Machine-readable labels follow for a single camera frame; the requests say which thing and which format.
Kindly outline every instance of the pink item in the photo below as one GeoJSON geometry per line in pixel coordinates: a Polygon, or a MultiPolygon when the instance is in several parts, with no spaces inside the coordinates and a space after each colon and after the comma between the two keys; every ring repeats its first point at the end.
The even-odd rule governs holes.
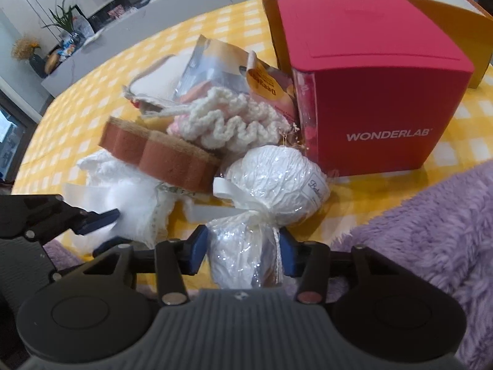
{"type": "Polygon", "coordinates": [[[340,175],[419,168],[474,67],[407,0],[278,0],[307,156],[340,175]]]}

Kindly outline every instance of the table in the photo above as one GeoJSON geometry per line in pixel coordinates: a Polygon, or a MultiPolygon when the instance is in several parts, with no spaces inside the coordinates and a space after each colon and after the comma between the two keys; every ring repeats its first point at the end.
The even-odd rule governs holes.
{"type": "MultiPolygon", "coordinates": [[[[123,51],[67,89],[48,108],[21,164],[13,192],[60,193],[63,183],[85,183],[77,160],[98,147],[109,115],[132,120],[138,112],[121,96],[121,86],[167,54],[191,51],[200,34],[255,50],[275,65],[267,18],[261,0],[250,0],[189,19],[123,51]]],[[[493,153],[493,67],[476,90],[468,89],[434,151],[419,170],[342,177],[331,181],[328,202],[303,224],[291,228],[299,240],[330,243],[343,232],[395,207],[403,199],[491,158],[493,153]]],[[[195,228],[175,207],[169,235],[186,238],[195,228]]],[[[71,247],[67,234],[62,243],[71,247]]],[[[207,264],[186,277],[189,288],[213,286],[207,264]]],[[[140,282],[153,283],[152,276],[140,282]]]]}

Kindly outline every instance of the purple fuzzy blanket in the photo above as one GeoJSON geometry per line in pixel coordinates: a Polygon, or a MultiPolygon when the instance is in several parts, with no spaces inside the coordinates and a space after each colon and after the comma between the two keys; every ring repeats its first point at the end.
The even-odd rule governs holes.
{"type": "Polygon", "coordinates": [[[467,314],[457,358],[470,370],[493,360],[493,161],[432,186],[343,235],[384,254],[453,296],[467,314]]]}
{"type": "Polygon", "coordinates": [[[59,271],[83,263],[80,258],[65,249],[56,239],[45,244],[43,248],[59,271]]]}

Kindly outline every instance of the clear plastic wrap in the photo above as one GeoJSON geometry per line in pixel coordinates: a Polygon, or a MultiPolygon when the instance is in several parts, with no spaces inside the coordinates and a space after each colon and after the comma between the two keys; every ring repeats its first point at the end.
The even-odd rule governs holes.
{"type": "Polygon", "coordinates": [[[280,283],[279,228],[313,215],[329,197],[326,181],[318,165],[291,147],[258,147],[235,161],[214,180],[214,195],[238,209],[207,223],[214,281],[240,289],[280,283]]]}

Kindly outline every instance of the orange sponge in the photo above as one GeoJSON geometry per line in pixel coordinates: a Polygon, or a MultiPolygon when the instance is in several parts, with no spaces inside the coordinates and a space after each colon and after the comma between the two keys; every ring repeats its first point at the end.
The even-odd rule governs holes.
{"type": "Polygon", "coordinates": [[[191,192],[210,193],[220,160],[182,139],[109,117],[99,146],[154,178],[191,192]]]}

